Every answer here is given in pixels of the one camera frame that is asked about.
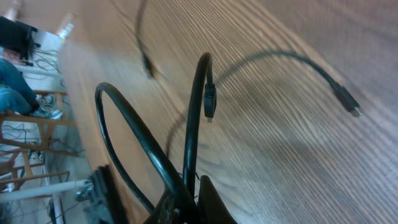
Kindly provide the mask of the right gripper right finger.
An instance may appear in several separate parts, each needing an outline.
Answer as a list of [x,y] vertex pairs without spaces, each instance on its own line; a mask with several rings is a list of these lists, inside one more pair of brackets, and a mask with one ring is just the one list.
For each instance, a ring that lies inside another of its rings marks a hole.
[[231,216],[215,186],[207,175],[200,178],[198,208],[202,223],[206,224],[237,224]]

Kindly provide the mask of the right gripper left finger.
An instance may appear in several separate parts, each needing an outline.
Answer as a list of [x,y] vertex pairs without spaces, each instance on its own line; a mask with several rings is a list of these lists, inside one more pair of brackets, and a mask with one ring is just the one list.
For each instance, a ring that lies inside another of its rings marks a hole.
[[181,224],[182,212],[179,209],[181,193],[167,189],[161,196],[153,213],[145,220],[144,224]]

